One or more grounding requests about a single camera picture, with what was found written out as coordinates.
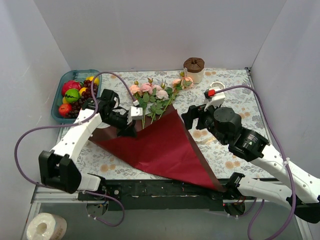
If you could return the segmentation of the peach rose stem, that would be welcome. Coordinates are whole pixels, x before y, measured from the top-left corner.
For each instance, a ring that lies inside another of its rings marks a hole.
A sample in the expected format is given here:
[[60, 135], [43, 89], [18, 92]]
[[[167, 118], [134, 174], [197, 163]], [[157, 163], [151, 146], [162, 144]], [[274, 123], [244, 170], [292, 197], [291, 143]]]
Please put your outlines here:
[[164, 114], [167, 108], [173, 104], [179, 93], [183, 90], [190, 89], [194, 84], [191, 77], [181, 76], [181, 78], [174, 79], [170, 85], [163, 82], [161, 90], [156, 92], [156, 98], [161, 103], [159, 118]]

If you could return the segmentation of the red wrapping paper sheet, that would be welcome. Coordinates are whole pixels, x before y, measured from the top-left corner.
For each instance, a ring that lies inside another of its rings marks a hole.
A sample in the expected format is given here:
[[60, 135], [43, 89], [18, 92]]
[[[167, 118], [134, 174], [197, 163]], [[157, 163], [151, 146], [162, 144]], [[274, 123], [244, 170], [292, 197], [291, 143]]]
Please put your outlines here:
[[113, 126], [97, 128], [90, 141], [145, 173], [225, 192], [172, 105], [146, 124], [136, 123], [136, 137], [117, 136]]

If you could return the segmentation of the pink rose stem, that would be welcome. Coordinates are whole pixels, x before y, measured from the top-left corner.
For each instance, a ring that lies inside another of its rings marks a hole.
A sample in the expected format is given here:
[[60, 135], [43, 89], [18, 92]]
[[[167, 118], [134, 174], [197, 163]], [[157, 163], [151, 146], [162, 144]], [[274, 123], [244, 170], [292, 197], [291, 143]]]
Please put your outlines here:
[[158, 84], [154, 81], [153, 78], [150, 78], [150, 77], [147, 78], [146, 83], [151, 83], [153, 91], [152, 91], [152, 94], [150, 96], [149, 102], [146, 107], [145, 123], [146, 123], [146, 118], [149, 118], [150, 123], [152, 124], [153, 122], [155, 122], [156, 120], [159, 120], [164, 115], [163, 114], [161, 117], [159, 117], [159, 115], [157, 115], [157, 113], [161, 113], [160, 108], [161, 108], [162, 104], [160, 103], [159, 100], [157, 100], [157, 96], [156, 96], [157, 91], [161, 90], [161, 84], [164, 82], [166, 83], [166, 81], [162, 81], [161, 83]]
[[146, 108], [153, 93], [152, 84], [150, 82], [139, 85], [136, 80], [132, 86], [129, 87], [130, 93], [137, 99], [140, 107], [142, 108], [142, 129], [145, 128]]

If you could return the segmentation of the cream printed ribbon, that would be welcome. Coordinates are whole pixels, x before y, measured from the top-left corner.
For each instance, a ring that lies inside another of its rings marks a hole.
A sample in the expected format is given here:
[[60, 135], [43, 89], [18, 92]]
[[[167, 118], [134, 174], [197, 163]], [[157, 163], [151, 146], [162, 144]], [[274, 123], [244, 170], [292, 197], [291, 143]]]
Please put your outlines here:
[[209, 144], [209, 143], [214, 142], [216, 140], [217, 139], [214, 136], [211, 136], [211, 137], [208, 137], [208, 138], [203, 139], [203, 140], [195, 140], [195, 143], [197, 145], [206, 145], [206, 144]]

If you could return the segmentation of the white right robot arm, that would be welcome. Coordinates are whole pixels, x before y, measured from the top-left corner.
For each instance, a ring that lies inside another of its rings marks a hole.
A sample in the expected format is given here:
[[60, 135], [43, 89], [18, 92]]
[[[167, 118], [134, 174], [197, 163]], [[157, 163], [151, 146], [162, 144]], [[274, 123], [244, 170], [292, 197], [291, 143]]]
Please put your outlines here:
[[270, 142], [242, 126], [242, 118], [230, 107], [192, 105], [181, 115], [185, 128], [191, 129], [198, 120], [197, 129], [207, 129], [229, 152], [258, 166], [281, 184], [273, 184], [234, 172], [226, 187], [232, 199], [255, 197], [274, 202], [286, 208], [294, 207], [300, 219], [316, 224], [320, 221], [320, 180], [307, 173], [282, 155]]

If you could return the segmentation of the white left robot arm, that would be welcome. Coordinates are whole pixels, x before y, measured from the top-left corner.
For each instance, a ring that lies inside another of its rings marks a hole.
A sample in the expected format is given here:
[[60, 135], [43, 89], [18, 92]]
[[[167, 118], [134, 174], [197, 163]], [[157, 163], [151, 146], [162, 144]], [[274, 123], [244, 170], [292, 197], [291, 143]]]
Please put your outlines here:
[[39, 155], [42, 184], [70, 194], [89, 191], [95, 200], [103, 199], [107, 191], [101, 184], [101, 177], [81, 173], [76, 161], [87, 140], [101, 123], [114, 127], [118, 136], [137, 135], [135, 121], [143, 116], [138, 100], [134, 99], [133, 105], [125, 113], [121, 114], [120, 109], [119, 95], [113, 90], [104, 89], [100, 97], [88, 98], [64, 137], [50, 151], [43, 151]]

